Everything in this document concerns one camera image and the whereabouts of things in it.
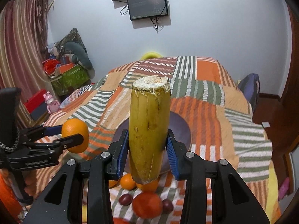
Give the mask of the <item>long yellow-green cane piece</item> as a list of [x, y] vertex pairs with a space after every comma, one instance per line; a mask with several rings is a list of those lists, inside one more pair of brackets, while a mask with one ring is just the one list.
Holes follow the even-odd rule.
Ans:
[[132, 178], [141, 185], [160, 175], [170, 118], [169, 78], [151, 75], [136, 80], [131, 90], [129, 161]]

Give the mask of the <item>red tomato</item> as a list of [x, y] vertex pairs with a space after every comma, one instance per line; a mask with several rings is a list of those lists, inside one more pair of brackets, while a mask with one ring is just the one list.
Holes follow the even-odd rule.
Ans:
[[114, 224], [130, 224], [129, 221], [122, 219], [122, 218], [118, 218], [118, 217], [113, 218], [113, 223]]

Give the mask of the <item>red box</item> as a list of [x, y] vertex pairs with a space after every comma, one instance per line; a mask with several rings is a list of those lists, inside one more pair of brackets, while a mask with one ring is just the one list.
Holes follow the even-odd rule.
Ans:
[[45, 103], [44, 94], [45, 89], [39, 90], [29, 100], [24, 103], [26, 110], [29, 112], [31, 118], [34, 121], [40, 119], [47, 111], [47, 105]]

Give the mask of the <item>pink toy figure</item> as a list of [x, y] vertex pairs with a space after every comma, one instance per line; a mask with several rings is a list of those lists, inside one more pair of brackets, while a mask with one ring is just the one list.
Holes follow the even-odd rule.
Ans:
[[56, 113], [60, 107], [59, 101], [49, 91], [43, 94], [43, 97], [47, 105], [48, 113], [49, 114]]

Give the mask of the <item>small orange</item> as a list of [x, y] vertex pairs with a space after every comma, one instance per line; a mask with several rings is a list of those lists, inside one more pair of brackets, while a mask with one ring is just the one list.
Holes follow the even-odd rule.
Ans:
[[133, 180], [132, 175], [127, 173], [120, 179], [120, 185], [126, 190], [133, 190], [136, 187], [136, 182]]
[[142, 192], [151, 192], [154, 193], [156, 192], [158, 186], [159, 186], [159, 180], [154, 180], [150, 183], [147, 184], [136, 184], [137, 188], [140, 189]]

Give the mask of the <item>dark purple plum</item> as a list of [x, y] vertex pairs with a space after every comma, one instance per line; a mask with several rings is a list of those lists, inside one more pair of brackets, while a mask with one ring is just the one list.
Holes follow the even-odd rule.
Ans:
[[133, 197], [130, 194], [124, 194], [119, 198], [119, 203], [123, 206], [128, 206], [132, 203]]

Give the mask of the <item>green storage box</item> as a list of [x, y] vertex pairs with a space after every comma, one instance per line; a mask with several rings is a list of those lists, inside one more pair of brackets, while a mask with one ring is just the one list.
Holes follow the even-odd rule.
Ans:
[[50, 82], [56, 95], [62, 96], [69, 94], [69, 88], [76, 90], [89, 80], [87, 70], [77, 64], [59, 76], [54, 77]]

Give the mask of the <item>small orange behind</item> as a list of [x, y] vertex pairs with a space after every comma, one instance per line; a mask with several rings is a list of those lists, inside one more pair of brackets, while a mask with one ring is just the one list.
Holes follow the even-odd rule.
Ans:
[[137, 188], [140, 189], [142, 192], [151, 192], [154, 193], [156, 192], [158, 186], [159, 186], [159, 180], [154, 180], [150, 183], [147, 184], [136, 184]]

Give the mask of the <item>striped patchwork bedspread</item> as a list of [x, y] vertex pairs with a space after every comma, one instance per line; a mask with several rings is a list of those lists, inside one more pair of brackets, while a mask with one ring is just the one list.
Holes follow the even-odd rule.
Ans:
[[148, 75], [166, 76], [171, 86], [169, 127], [175, 138], [205, 160], [226, 158], [245, 181], [271, 223], [280, 217], [272, 142], [252, 120], [252, 107], [228, 72], [209, 57], [180, 56], [132, 62], [111, 70], [91, 89], [52, 114], [47, 126], [71, 118], [89, 128], [89, 146], [70, 158], [89, 160], [118, 140], [130, 113], [131, 87]]

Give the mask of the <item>grey plush toy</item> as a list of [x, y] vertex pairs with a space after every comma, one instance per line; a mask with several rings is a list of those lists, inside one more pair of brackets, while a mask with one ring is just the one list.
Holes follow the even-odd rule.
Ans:
[[66, 54], [67, 53], [75, 54], [76, 57], [77, 57], [77, 62], [81, 66], [83, 66], [86, 70], [92, 70], [93, 69], [92, 63], [91, 63], [87, 53], [85, 52], [83, 47], [81, 45], [79, 45], [78, 43], [68, 41], [65, 44], [64, 50], [65, 50]]

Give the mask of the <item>brown wooden door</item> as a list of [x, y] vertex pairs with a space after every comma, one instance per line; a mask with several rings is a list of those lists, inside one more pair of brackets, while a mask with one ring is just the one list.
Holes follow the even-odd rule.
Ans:
[[298, 138], [298, 17], [288, 9], [291, 23], [291, 59], [287, 81], [278, 111], [273, 162], [278, 180], [279, 198], [291, 189], [291, 173], [286, 154]]

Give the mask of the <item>striped curtain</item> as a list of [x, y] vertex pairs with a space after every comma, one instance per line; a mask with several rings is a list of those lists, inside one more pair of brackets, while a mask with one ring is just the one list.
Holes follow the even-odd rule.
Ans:
[[29, 127], [24, 106], [41, 89], [52, 92], [42, 62], [48, 57], [49, 0], [10, 0], [1, 11], [1, 88], [20, 88], [17, 124]]

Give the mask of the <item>blue purple pillow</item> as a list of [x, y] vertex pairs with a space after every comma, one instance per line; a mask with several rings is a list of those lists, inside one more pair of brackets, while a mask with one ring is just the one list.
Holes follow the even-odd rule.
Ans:
[[248, 74], [238, 83], [238, 88], [251, 104], [252, 111], [254, 112], [258, 104], [260, 93], [259, 75], [256, 73]]

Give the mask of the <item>wall-mounted black monitor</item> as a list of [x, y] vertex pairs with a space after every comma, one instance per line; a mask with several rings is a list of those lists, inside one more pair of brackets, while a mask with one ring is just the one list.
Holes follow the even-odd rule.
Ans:
[[168, 16], [167, 0], [127, 0], [130, 20]]

